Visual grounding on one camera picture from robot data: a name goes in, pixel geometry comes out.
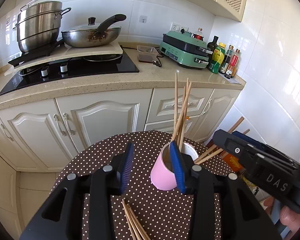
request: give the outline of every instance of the black glass cooktop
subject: black glass cooktop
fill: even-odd
[[[124,51],[122,56],[119,58],[114,57],[113,59],[113,57],[105,57],[103,59],[110,60],[95,62],[86,60],[83,57],[76,57],[59,61],[52,61],[36,67],[32,67],[32,69],[27,69],[27,72],[33,72],[27,75],[23,75],[23,72],[26,72],[26,70],[21,70],[21,73],[20,71],[17,72],[4,86],[4,88],[0,91],[0,96],[21,88],[54,80],[100,74],[139,72],[136,65]],[[64,65],[65,63],[67,63],[67,72],[61,73],[60,66],[61,64]],[[43,77],[41,75],[41,70],[42,68],[46,68],[47,66],[49,67],[48,75]]]

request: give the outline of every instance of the bottle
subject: bottle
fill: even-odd
[[[198,31],[193,34],[193,37],[203,41],[202,28],[198,28]]]
[[[218,70],[220,68],[220,65],[225,58],[225,53],[226,53],[226,45],[222,42],[219,43],[219,45],[215,48],[211,62],[208,65],[208,69],[215,74],[218,74]]]
[[[217,47],[217,41],[218,41],[218,39],[219,39],[218,36],[214,36],[213,41],[211,41],[211,42],[209,42],[209,43],[207,44],[208,50],[214,52],[215,48]],[[212,58],[212,54],[209,54],[208,64],[210,64],[211,58]]]
[[[230,45],[228,51],[225,54],[225,58],[219,68],[219,73],[221,73],[223,75],[226,73],[226,70],[228,68],[228,65],[229,65],[229,62],[231,59],[231,55],[232,55],[232,51],[233,51],[233,46]]]
[[[230,63],[228,65],[228,69],[226,70],[225,77],[228,78],[228,79],[230,79],[232,71],[233,71],[233,69],[234,69],[234,67],[237,64],[237,61],[239,59],[237,54],[238,53],[235,52],[234,55],[231,57]]]
[[[238,61],[237,61],[237,64],[234,66],[234,69],[232,70],[231,78],[233,78],[234,75],[235,75],[235,73],[237,72],[238,66],[239,66],[239,64],[240,64],[240,59],[241,59],[241,58],[240,58],[240,50],[239,50],[239,49],[236,49],[235,52],[238,53],[238,54],[237,54],[237,56],[238,56]]]

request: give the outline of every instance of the table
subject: table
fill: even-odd
[[[112,157],[122,153],[127,142],[130,141],[135,148],[130,183],[124,195],[111,196],[116,239],[132,240],[121,203],[123,197],[127,203],[130,203],[151,240],[187,239],[192,212],[192,195],[182,195],[177,189],[160,191],[150,181],[151,168],[161,148],[170,141],[171,136],[169,133],[159,131],[145,131],[115,135],[95,143],[79,153],[61,171],[53,189],[68,173],[74,172],[78,176],[83,176],[109,164]],[[184,141],[190,143],[199,155],[207,149],[204,145],[187,138]],[[229,166],[219,156],[204,162],[202,166],[218,175],[227,175],[231,172]],[[219,211],[219,197],[215,194],[216,240],[221,239]],[[88,217],[89,194],[86,194],[82,217],[82,240],[89,239]]]

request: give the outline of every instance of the pink cup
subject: pink cup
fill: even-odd
[[[174,173],[170,171],[163,162],[162,155],[165,155],[169,151],[170,143],[167,143],[162,147],[157,160],[155,161],[150,173],[150,179],[152,184],[159,190],[172,190],[177,186]],[[196,150],[188,143],[184,142],[181,152],[190,155],[193,160],[198,157]]]

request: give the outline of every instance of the induction cooktop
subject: induction cooktop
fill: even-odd
[[[0,96],[21,88],[60,79],[135,72],[139,72],[139,69],[125,51],[122,55],[108,57],[103,55],[101,58],[68,58],[18,71],[0,91]]]

